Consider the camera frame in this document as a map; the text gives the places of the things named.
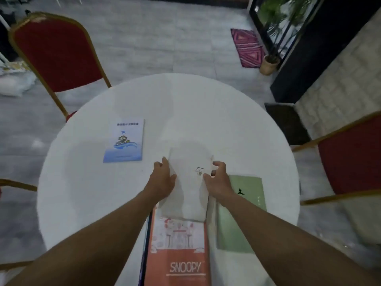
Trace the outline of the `person's left hand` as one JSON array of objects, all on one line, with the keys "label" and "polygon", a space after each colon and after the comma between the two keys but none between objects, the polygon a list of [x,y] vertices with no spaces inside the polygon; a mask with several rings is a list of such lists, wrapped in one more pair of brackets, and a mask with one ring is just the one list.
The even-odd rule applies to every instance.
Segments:
[{"label": "person's left hand", "polygon": [[168,182],[171,175],[169,161],[166,157],[163,157],[161,162],[154,163],[153,171],[143,190],[154,205],[167,198],[173,191],[175,185],[169,185]]}]

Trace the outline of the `person's right hand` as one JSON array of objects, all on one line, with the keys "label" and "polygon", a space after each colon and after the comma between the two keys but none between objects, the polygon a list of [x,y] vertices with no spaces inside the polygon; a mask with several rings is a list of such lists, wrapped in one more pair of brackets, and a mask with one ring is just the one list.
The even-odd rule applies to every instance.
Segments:
[{"label": "person's right hand", "polygon": [[226,164],[221,161],[213,161],[212,164],[217,169],[213,170],[210,175],[212,176],[212,187],[207,188],[207,191],[218,203],[226,206],[235,195],[230,178],[226,173]]}]

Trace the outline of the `white book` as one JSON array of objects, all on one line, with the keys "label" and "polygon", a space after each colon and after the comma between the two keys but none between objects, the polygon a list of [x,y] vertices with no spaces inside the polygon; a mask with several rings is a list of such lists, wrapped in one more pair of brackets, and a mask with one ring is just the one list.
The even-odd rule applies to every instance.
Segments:
[{"label": "white book", "polygon": [[159,202],[159,216],[175,220],[205,222],[209,194],[203,175],[212,173],[213,156],[199,143],[182,142],[170,149],[170,175],[174,189]]}]

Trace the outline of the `person's right forearm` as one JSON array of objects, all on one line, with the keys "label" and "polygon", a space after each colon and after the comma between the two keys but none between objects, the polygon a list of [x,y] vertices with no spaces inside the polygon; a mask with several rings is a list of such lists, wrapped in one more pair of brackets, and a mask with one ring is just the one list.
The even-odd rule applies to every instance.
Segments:
[{"label": "person's right forearm", "polygon": [[234,192],[218,196],[277,286],[381,286],[372,274],[317,237]]}]

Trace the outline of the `person's left forearm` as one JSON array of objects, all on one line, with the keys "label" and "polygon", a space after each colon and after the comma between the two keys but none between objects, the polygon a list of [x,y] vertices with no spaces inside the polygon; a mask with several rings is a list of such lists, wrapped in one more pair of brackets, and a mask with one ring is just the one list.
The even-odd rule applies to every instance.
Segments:
[{"label": "person's left forearm", "polygon": [[55,245],[5,286],[114,286],[149,213],[164,197],[140,192]]}]

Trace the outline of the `green booklet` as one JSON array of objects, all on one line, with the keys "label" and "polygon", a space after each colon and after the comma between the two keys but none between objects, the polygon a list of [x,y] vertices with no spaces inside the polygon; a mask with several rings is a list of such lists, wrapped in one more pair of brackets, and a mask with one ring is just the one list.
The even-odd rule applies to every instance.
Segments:
[{"label": "green booklet", "polygon": [[[239,196],[250,201],[260,209],[267,211],[263,182],[260,177],[252,175],[229,175],[232,189]],[[220,250],[253,253],[253,250],[237,225],[233,216],[217,203],[216,206],[217,248]]]}]

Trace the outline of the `blue and white booklet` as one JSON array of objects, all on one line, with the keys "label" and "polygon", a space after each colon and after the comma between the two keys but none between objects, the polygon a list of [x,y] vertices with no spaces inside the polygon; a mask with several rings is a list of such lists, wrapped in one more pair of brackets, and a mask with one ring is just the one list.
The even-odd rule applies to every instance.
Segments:
[{"label": "blue and white booklet", "polygon": [[118,119],[110,123],[103,163],[142,160],[144,119]]}]

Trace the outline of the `dark blue book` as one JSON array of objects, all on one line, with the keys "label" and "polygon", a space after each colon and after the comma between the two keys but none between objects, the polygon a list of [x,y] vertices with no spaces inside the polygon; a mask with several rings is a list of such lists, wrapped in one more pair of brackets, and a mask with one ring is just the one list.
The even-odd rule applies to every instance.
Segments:
[{"label": "dark blue book", "polygon": [[144,286],[146,263],[147,263],[149,245],[150,245],[149,239],[150,239],[150,231],[151,231],[153,213],[154,213],[154,211],[151,211],[149,217],[147,218],[147,224],[146,224],[146,229],[145,229],[145,237],[144,237],[144,247],[143,247],[143,252],[142,252],[142,260],[141,260],[141,264],[140,264],[140,276],[139,276],[138,286]]}]

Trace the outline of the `orange cartoon print book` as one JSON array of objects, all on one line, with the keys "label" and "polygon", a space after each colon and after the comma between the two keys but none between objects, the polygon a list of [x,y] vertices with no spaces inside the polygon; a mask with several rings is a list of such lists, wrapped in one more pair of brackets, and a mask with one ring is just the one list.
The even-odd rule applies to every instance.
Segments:
[{"label": "orange cartoon print book", "polygon": [[144,286],[211,286],[206,224],[153,211]]}]

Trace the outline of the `dark doormat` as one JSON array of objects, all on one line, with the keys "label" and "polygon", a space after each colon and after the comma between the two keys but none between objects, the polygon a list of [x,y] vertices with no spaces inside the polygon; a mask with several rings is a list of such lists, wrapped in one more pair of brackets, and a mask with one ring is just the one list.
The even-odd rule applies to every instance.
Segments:
[{"label": "dark doormat", "polygon": [[295,110],[294,104],[266,102],[264,107],[283,132],[289,145],[299,146],[312,140]]}]

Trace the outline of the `potted plant in woven pot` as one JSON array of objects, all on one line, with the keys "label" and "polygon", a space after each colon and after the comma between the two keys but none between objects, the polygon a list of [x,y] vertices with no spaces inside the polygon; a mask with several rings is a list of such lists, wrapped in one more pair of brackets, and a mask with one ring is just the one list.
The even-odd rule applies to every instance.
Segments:
[{"label": "potted plant in woven pot", "polygon": [[255,10],[261,33],[270,40],[270,48],[260,66],[263,75],[271,75],[291,49],[318,0],[259,0]]}]

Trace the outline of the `pink patterned rug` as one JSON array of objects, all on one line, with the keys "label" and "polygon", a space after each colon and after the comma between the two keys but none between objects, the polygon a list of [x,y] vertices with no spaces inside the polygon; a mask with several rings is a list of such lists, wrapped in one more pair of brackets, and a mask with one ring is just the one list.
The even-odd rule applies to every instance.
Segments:
[{"label": "pink patterned rug", "polygon": [[253,30],[231,28],[241,65],[244,68],[260,68],[265,52]]}]

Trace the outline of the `black framed glass door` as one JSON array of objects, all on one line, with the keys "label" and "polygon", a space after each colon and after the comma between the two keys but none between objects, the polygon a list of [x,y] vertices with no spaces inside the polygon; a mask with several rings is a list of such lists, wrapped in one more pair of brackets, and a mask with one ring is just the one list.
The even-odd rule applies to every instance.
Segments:
[{"label": "black framed glass door", "polygon": [[250,17],[279,70],[324,0],[253,0]]}]

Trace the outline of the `white plastic bags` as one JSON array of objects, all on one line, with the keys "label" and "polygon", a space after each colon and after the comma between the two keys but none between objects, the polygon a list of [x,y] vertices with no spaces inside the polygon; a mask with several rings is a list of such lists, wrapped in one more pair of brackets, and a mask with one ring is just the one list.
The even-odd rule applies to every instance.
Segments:
[{"label": "white plastic bags", "polygon": [[24,61],[0,61],[0,95],[21,97],[36,83],[36,75]]}]

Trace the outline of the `red chair with gold frame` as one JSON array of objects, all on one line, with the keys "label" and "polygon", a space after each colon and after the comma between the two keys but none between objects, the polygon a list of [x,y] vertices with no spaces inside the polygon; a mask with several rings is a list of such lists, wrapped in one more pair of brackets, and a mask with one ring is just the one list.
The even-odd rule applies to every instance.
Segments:
[{"label": "red chair with gold frame", "polygon": [[78,21],[57,14],[33,12],[13,24],[9,43],[40,80],[66,122],[68,113],[56,93],[108,80],[87,30]]},{"label": "red chair with gold frame", "polygon": [[292,152],[315,147],[334,194],[304,200],[300,205],[381,196],[381,110],[295,146]]}]

